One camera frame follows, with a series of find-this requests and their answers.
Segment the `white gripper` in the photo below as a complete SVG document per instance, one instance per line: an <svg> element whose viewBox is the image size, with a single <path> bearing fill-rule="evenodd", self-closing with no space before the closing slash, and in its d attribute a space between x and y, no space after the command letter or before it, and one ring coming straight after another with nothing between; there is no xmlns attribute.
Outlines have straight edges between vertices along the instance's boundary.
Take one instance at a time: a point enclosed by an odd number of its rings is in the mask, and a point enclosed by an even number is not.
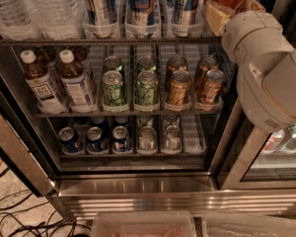
<svg viewBox="0 0 296 237"><path fill-rule="evenodd" d="M222 47L242 69L270 71L294 49L283 36L282 26L265 11L257 0L244 0L240 14L232 18L232 8L211 0L205 3L204 16L211 32L219 37L225 29Z"/></svg>

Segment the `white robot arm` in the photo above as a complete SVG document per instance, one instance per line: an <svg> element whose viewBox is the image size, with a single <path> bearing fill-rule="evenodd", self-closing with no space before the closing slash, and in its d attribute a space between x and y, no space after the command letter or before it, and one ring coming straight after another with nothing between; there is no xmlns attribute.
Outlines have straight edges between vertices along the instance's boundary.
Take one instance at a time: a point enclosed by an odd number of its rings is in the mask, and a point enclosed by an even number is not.
<svg viewBox="0 0 296 237"><path fill-rule="evenodd" d="M238 65L237 93L251 123L272 133L296 122L296 48L255 0L230 9L206 1L205 19Z"/></svg>

